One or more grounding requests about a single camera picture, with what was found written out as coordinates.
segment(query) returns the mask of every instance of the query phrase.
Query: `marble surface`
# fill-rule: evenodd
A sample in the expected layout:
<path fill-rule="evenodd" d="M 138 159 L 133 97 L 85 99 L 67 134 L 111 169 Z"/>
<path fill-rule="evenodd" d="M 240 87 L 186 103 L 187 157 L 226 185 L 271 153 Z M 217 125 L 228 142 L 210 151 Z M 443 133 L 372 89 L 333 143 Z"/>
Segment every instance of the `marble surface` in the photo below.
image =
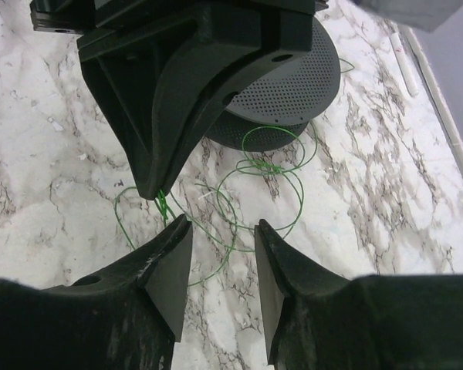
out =
<path fill-rule="evenodd" d="M 314 120 L 319 153 L 299 175 L 304 213 L 287 237 L 343 276 L 463 273 L 463 179 L 424 93 L 411 98 L 390 46 L 392 26 L 344 0 L 317 17 L 340 57 L 333 105 Z M 302 136 L 307 150 L 313 133 Z M 291 163 L 298 144 L 267 153 Z M 225 240 L 216 186 L 242 158 L 202 140 L 174 187 L 177 199 Z M 133 184 L 127 159 L 87 90 L 68 35 L 32 31 L 28 2 L 0 1 L 0 277 L 38 288 L 71 284 L 129 252 L 113 199 Z M 244 224 L 287 224 L 297 209 L 282 178 L 232 177 L 225 188 Z M 135 192 L 120 203 L 134 242 L 163 225 Z M 238 247 L 251 247 L 241 231 Z M 219 267 L 224 248 L 196 230 L 191 281 Z M 175 369 L 266 369 L 255 261 L 234 252 L 204 285 L 190 288 Z"/>

